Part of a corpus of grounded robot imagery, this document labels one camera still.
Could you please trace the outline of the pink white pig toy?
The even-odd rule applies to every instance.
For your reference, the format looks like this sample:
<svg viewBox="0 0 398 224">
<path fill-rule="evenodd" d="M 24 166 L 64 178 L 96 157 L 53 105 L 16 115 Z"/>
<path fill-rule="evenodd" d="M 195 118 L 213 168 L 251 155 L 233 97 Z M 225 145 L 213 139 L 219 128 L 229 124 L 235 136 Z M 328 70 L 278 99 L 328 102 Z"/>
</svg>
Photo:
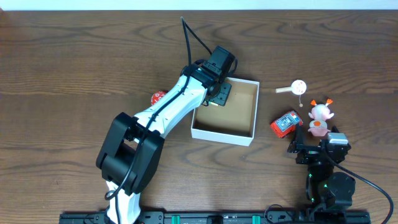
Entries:
<svg viewBox="0 0 398 224">
<path fill-rule="evenodd" d="M 324 137 L 330 132 L 326 121 L 331 119 L 335 114 L 329 109 L 329 105 L 333 103 L 333 100 L 328 98 L 326 103 L 317 103 L 312 100 L 310 104 L 313 106 L 311 112 L 308 113 L 312 121 L 309 124 L 308 132 L 310 132 L 315 137 Z"/>
</svg>

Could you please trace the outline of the red toy fire truck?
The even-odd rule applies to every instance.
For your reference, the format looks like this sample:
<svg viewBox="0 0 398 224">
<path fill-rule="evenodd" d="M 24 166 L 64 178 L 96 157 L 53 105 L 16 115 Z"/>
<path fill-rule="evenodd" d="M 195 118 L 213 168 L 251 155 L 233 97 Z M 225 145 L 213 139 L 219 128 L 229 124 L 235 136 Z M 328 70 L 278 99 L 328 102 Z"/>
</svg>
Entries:
<svg viewBox="0 0 398 224">
<path fill-rule="evenodd" d="M 297 124 L 301 126 L 303 121 L 298 113 L 292 110 L 273 121 L 270 127 L 278 138 L 284 138 L 295 131 Z"/>
</svg>

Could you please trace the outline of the colourful puzzle cube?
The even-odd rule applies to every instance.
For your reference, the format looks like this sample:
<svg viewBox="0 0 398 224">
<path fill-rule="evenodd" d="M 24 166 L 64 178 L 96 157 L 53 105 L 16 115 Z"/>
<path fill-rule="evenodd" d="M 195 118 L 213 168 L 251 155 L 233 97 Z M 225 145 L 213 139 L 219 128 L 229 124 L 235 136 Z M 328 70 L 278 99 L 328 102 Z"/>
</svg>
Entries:
<svg viewBox="0 0 398 224">
<path fill-rule="evenodd" d="M 208 104 L 212 105 L 212 106 L 219 106 L 217 103 L 214 103 L 214 102 L 211 102 L 211 101 L 209 101 Z"/>
</svg>

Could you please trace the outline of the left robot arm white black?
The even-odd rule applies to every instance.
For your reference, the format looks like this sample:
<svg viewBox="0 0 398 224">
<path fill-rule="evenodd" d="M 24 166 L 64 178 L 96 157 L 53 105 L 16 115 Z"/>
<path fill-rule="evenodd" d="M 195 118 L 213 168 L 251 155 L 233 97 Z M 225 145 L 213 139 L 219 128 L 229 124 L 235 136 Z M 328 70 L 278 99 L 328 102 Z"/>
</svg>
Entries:
<svg viewBox="0 0 398 224">
<path fill-rule="evenodd" d="M 108 185 L 107 217 L 113 223 L 134 223 L 140 215 L 141 192 L 159 165 L 169 132 L 189 112 L 206 101 L 224 106 L 231 85 L 225 82 L 237 67 L 237 58 L 217 46 L 208 60 L 190 62 L 176 85 L 148 109 L 114 118 L 96 159 Z"/>
</svg>

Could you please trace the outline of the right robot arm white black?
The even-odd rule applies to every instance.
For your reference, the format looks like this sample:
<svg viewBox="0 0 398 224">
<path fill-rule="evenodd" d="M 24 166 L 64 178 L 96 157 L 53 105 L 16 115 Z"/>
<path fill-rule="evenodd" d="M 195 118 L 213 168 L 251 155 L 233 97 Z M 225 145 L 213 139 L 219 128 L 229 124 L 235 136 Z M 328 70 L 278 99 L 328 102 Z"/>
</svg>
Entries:
<svg viewBox="0 0 398 224">
<path fill-rule="evenodd" d="M 301 126 L 296 125 L 287 152 L 297 155 L 297 164 L 307 166 L 306 194 L 312 202 L 308 214 L 343 212 L 352 206 L 356 184 L 348 174 L 334 171 L 351 149 L 347 137 L 333 127 L 317 146 L 306 145 L 304 140 Z"/>
</svg>

